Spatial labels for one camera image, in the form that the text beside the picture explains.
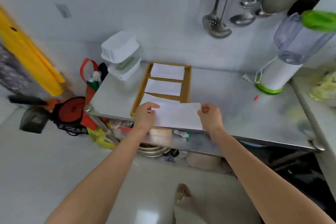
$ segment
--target red bag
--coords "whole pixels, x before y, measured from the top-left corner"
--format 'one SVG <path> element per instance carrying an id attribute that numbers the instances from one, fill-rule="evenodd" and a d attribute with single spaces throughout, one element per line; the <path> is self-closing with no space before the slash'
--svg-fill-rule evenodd
<path id="1" fill-rule="evenodd" d="M 93 60 L 90 60 L 88 58 L 85 58 L 82 65 L 81 65 L 81 68 L 80 68 L 80 75 L 81 75 L 81 78 L 83 79 L 83 81 L 86 83 L 86 80 L 84 78 L 84 67 L 86 66 L 86 64 L 91 61 L 92 64 L 93 64 L 93 70 L 94 71 L 99 71 L 98 69 L 98 65 L 96 62 L 94 62 Z M 93 96 L 95 95 L 95 90 L 93 88 L 91 88 L 90 86 L 87 86 L 86 87 L 86 94 L 85 94 L 85 104 L 89 104 L 91 99 L 93 98 Z M 105 119 L 105 118 L 101 118 L 101 120 L 103 122 L 106 122 L 108 121 L 108 119 Z M 89 129 L 91 130 L 95 130 L 96 128 L 98 128 L 98 125 L 95 124 L 95 122 L 93 120 L 91 120 L 90 116 L 87 115 L 85 112 L 83 112 L 83 118 L 82 118 L 82 122 L 81 122 L 81 125 L 85 126 L 85 127 L 88 127 Z"/>

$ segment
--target sheet of paper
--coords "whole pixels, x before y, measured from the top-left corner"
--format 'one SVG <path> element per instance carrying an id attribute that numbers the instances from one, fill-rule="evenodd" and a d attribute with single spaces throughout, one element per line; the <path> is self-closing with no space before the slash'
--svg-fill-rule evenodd
<path id="1" fill-rule="evenodd" d="M 185 128 L 202 130 L 202 124 L 197 111 L 200 103 L 157 103 L 160 108 L 152 108 L 156 111 L 154 126 L 168 128 Z"/>
<path id="2" fill-rule="evenodd" d="M 150 76 L 183 81 L 184 67 L 154 63 L 152 70 L 150 71 Z"/>
<path id="3" fill-rule="evenodd" d="M 182 83 L 180 82 L 165 82 L 165 81 L 148 79 L 145 92 L 171 95 L 171 96 L 180 96 L 181 86 Z"/>
<path id="4" fill-rule="evenodd" d="M 152 103 L 170 103 L 170 104 L 179 104 L 180 101 L 176 101 L 176 100 L 171 100 L 171 99 L 166 99 L 166 98 L 158 98 L 158 97 L 154 97 L 152 95 L 149 94 L 144 94 L 141 100 L 140 105 L 147 103 L 147 102 L 152 102 Z"/>

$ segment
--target yellow tray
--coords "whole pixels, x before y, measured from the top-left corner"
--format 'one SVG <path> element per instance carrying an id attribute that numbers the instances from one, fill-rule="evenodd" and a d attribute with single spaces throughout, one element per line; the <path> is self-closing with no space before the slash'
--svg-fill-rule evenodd
<path id="1" fill-rule="evenodd" d="M 138 94 L 136 96 L 136 99 L 134 101 L 132 110 L 131 110 L 131 117 L 135 117 L 135 112 L 137 111 L 138 106 L 141 103 L 141 100 L 145 94 L 145 88 L 147 85 L 148 79 L 153 79 L 157 81 L 166 81 L 166 82 L 181 82 L 181 94 L 180 96 L 171 96 L 171 95 L 163 95 L 163 94 L 156 94 L 156 93 L 147 93 L 149 95 L 159 97 L 159 98 L 166 98 L 171 100 L 177 100 L 181 103 L 189 103 L 190 101 L 190 81 L 191 81 L 191 66 L 183 65 L 183 64 L 175 64 L 175 63 L 161 63 L 161 62 L 155 62 L 158 64 L 165 64 L 165 65 L 174 65 L 174 66 L 184 66 L 184 78 L 182 80 L 174 80 L 174 79 L 166 79 L 166 78 L 157 78 L 157 77 L 151 77 L 151 70 L 153 67 L 154 62 L 149 63 L 148 68 L 146 70 L 145 76 L 143 78 L 143 81 L 140 85 Z"/>

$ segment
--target metal table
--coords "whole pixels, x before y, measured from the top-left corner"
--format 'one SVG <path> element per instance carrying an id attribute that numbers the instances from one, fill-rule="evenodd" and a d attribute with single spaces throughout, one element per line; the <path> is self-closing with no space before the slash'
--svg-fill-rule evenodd
<path id="1" fill-rule="evenodd" d="M 130 111 L 146 67 L 147 64 L 142 63 L 136 74 L 125 82 L 111 74 L 105 78 L 86 107 L 86 112 L 103 130 L 108 128 L 97 117 L 133 120 Z M 225 129 L 238 140 L 301 152 L 322 149 L 316 147 L 319 143 L 315 133 L 290 84 L 286 84 L 282 93 L 268 95 L 241 77 L 242 74 L 235 72 L 193 68 L 190 102 L 210 102 L 218 106 Z M 194 133 L 189 141 L 177 135 L 169 138 L 147 135 L 143 142 L 222 156 L 205 132 Z"/>

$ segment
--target forearm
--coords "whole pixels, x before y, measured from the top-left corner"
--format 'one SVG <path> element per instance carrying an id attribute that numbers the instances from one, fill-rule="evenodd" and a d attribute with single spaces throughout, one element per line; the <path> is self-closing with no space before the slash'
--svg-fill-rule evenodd
<path id="1" fill-rule="evenodd" d="M 334 223 L 223 129 L 210 132 L 265 223 Z"/>
<path id="2" fill-rule="evenodd" d="M 146 131 L 133 129 L 50 215 L 47 224 L 105 223 Z"/>

